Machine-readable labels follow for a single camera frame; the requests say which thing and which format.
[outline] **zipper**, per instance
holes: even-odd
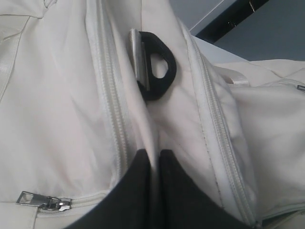
[[[226,166],[226,171],[228,178],[231,183],[231,189],[234,193],[234,197],[237,203],[237,206],[242,214],[242,217],[244,218],[245,222],[248,222],[249,224],[255,223],[255,218],[253,215],[253,209],[250,208],[251,202],[248,199],[248,196],[246,194],[246,190],[244,187],[244,183],[242,180],[242,174],[239,170],[239,167],[237,165],[237,161],[235,158],[235,155],[233,153],[232,148],[230,147],[229,143],[229,137],[228,137],[228,130],[225,126],[224,118],[223,118],[223,112],[220,108],[220,105],[216,99],[215,92],[212,86],[212,82],[209,77],[205,77],[207,75],[207,70],[205,68],[204,60],[202,59],[202,56],[200,54],[200,51],[198,50],[196,44],[192,40],[193,46],[196,50],[197,57],[200,62],[201,70],[202,70],[202,76],[203,76],[203,83],[206,89],[206,92],[208,94],[207,99],[209,101],[210,110],[212,112],[212,117],[214,121],[215,130],[218,135],[218,143],[221,147],[221,152],[224,160],[224,164]]]
[[[237,208],[241,214],[242,220],[254,227],[260,228],[261,223],[256,221],[255,218],[255,208],[252,205],[250,198],[245,190],[243,177],[239,166],[237,164],[230,140],[229,140],[229,131],[228,127],[225,124],[224,115],[220,104],[216,98],[215,91],[211,82],[210,77],[208,76],[208,72],[205,66],[205,61],[201,56],[200,51],[194,40],[190,37],[189,32],[182,25],[184,37],[186,39],[187,45],[190,50],[195,50],[195,57],[192,59],[196,59],[200,65],[200,74],[201,81],[203,83],[203,91],[199,92],[202,96],[202,93],[206,94],[208,109],[211,112],[213,126],[217,136],[217,142],[220,147],[222,160],[224,163],[224,167],[226,170],[226,175],[229,179],[230,187],[237,205]]]
[[[111,181],[115,186],[127,170],[127,137],[124,130],[119,96],[117,94],[113,69],[116,53],[110,22],[103,0],[88,0],[86,29],[92,54],[98,92],[102,106],[106,107],[112,128],[112,139],[116,149],[117,175]]]
[[[115,145],[116,171],[110,181],[110,188],[84,198],[58,198],[23,191],[16,204],[38,208],[38,217],[60,217],[84,214],[101,202],[126,172],[127,136],[120,98],[115,79],[116,54],[110,22],[103,0],[87,0],[86,29],[92,61],[98,85],[101,105],[109,117],[112,139]]]
[[[84,214],[100,203],[108,191],[102,191],[89,197],[83,198],[58,198],[35,194],[27,191],[21,192],[16,201],[18,205],[38,208],[38,217],[60,217]]]

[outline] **zipper pull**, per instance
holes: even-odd
[[[305,87],[304,86],[298,85],[296,88],[297,88],[297,90],[305,92]]]
[[[16,204],[38,207],[48,211],[65,211],[71,208],[71,199],[59,199],[23,191]]]

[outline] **bag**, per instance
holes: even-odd
[[[215,68],[164,0],[0,6],[3,228],[64,228],[122,184],[130,202],[150,187],[140,209],[156,212],[163,149],[245,225],[302,228],[303,62]]]

